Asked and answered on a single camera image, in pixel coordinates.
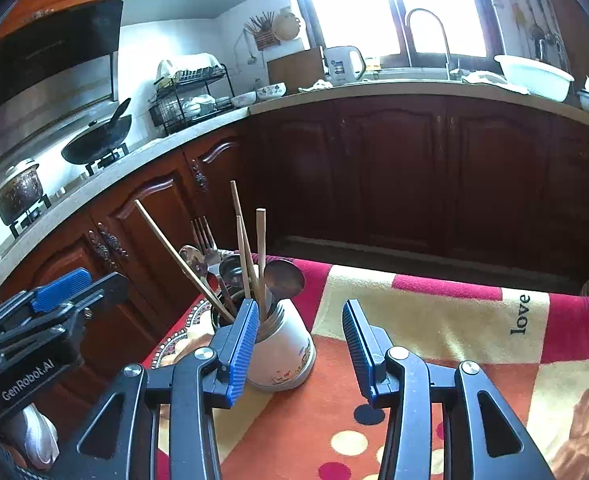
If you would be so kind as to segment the left hand white glove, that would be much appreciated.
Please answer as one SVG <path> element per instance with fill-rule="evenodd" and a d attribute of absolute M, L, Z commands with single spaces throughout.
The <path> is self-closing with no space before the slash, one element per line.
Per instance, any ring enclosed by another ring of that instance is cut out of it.
<path fill-rule="evenodd" d="M 34 403 L 11 417 L 3 430 L 29 465 L 37 470 L 52 468 L 59 456 L 58 431 Z"/>

